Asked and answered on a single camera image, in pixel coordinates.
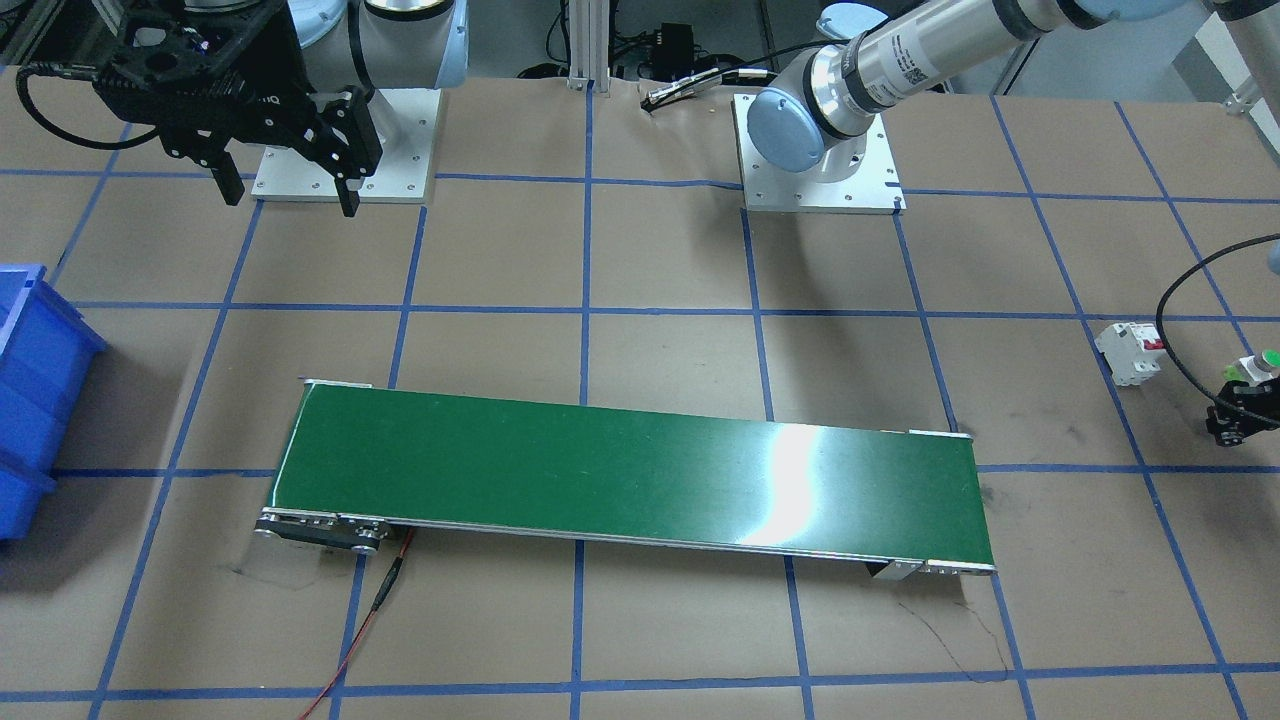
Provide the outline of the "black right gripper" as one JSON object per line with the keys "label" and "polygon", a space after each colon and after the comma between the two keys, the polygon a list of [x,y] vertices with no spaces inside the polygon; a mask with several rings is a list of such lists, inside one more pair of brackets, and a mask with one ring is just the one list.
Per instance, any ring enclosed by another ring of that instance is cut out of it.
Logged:
{"label": "black right gripper", "polygon": [[[333,142],[333,111],[366,117],[371,99],[360,85],[314,86],[284,1],[125,1],[93,90],[120,119],[159,129],[169,152],[204,163],[227,206],[244,196],[228,142],[315,161]],[[335,178],[343,217],[356,217],[360,187],[360,176]]]}

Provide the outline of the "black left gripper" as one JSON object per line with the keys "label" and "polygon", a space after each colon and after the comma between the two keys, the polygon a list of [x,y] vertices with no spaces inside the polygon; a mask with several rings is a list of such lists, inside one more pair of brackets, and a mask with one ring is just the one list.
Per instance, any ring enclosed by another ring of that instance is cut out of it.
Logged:
{"label": "black left gripper", "polygon": [[1260,432],[1276,430],[1279,386],[1222,386],[1204,424],[1220,447],[1235,447]]}

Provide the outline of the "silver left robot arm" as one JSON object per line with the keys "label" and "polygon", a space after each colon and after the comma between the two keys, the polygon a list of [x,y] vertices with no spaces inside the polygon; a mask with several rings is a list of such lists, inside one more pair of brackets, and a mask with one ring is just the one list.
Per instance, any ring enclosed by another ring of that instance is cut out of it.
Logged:
{"label": "silver left robot arm", "polygon": [[[751,102],[746,129],[767,165],[803,173],[836,145],[867,135],[876,117],[980,63],[1064,26],[1093,29],[1162,15],[1185,1],[927,1],[860,32],[844,45],[804,47],[801,56]],[[1277,1],[1211,1],[1262,99],[1277,109]],[[1271,242],[1277,233],[1212,252],[1181,273],[1160,297],[1155,329],[1174,292],[1229,254]],[[1277,365],[1265,354],[1231,366],[1212,392],[1172,348],[1167,359],[1206,398],[1206,429],[1224,447],[1277,430]]]}

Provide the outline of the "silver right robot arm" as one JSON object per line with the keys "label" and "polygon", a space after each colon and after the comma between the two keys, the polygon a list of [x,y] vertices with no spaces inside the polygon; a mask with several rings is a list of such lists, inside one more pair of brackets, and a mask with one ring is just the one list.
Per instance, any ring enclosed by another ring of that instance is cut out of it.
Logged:
{"label": "silver right robot arm", "polygon": [[224,202],[422,204],[463,1],[128,1],[91,85]]}

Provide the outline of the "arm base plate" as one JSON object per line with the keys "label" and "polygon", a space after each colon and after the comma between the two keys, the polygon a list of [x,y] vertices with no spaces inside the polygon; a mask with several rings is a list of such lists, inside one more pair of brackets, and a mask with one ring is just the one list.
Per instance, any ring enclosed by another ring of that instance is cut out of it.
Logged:
{"label": "arm base plate", "polygon": [[748,133],[753,94],[733,95],[735,132],[742,195],[749,211],[824,214],[900,214],[908,208],[884,122],[828,150],[800,173],[768,163]]}
{"label": "arm base plate", "polygon": [[361,204],[425,205],[443,99],[439,88],[387,88],[364,106],[366,117],[337,108],[333,142],[315,161],[293,149],[265,149],[252,197],[337,205],[348,190]]}

